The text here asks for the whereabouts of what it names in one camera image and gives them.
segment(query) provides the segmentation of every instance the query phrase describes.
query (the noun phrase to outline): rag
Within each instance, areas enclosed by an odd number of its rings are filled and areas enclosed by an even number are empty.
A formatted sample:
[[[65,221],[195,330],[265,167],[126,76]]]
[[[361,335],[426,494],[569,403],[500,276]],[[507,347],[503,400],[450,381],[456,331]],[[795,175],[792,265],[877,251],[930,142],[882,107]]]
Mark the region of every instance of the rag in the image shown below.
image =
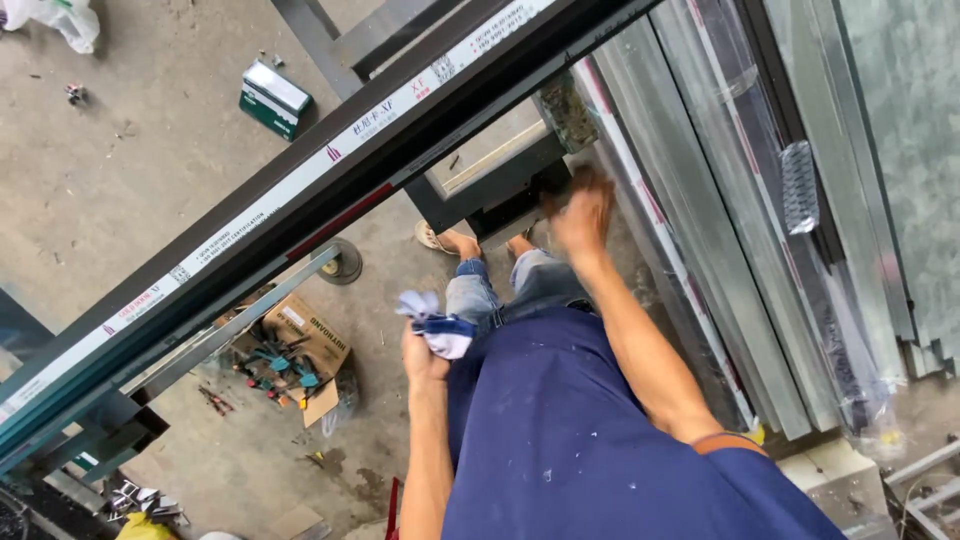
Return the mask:
[[[413,319],[414,335],[422,335],[435,355],[448,360],[464,357],[477,334],[476,325],[470,321],[441,313],[440,300],[432,291],[422,294],[415,290],[404,291],[400,294],[396,313]]]

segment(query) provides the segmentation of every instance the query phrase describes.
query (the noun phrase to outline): orange strap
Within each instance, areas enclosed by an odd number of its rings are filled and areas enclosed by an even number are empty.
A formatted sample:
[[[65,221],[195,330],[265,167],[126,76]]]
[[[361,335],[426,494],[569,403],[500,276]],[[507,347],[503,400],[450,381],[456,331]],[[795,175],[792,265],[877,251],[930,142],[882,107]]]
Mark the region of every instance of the orange strap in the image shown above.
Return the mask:
[[[700,455],[707,455],[711,452],[716,452],[724,448],[742,448],[744,450],[756,452],[760,455],[767,455],[767,453],[764,452],[762,448],[757,446],[754,441],[737,433],[724,432],[707,435],[690,446],[692,446],[693,450]]]

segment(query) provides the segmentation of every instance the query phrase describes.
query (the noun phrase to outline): man's arm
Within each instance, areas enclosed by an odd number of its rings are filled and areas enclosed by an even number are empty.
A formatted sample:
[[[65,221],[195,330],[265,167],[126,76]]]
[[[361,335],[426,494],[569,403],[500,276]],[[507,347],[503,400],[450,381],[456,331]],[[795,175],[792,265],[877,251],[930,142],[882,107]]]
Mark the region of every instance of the man's arm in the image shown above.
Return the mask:
[[[400,525],[406,540],[440,540],[453,486],[445,380],[450,365],[434,356],[422,337],[413,335],[409,323],[401,348],[410,380],[410,466]]]
[[[550,212],[554,234],[600,309],[616,361],[636,398],[655,426],[681,442],[723,431],[693,374],[613,267],[605,245],[612,185],[603,173],[586,167],[577,169],[574,183],[566,210]]]

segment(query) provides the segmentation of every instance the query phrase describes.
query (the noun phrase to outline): green box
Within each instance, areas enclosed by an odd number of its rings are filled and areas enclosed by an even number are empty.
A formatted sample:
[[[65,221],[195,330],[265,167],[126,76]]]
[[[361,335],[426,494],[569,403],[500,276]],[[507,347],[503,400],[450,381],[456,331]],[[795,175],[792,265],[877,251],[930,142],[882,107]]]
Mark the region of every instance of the green box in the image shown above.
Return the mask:
[[[254,61],[243,73],[240,110],[287,140],[294,139],[297,123],[311,101],[310,94],[262,61]]]

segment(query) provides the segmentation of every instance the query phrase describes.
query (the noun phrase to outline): yellow bag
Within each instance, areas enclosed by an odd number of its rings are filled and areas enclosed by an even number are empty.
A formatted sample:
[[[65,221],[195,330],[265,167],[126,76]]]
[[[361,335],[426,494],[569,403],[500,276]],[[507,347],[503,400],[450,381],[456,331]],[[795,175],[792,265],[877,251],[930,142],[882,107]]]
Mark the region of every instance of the yellow bag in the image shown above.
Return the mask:
[[[127,520],[116,540],[177,540],[169,528],[151,522],[143,512],[128,514]]]

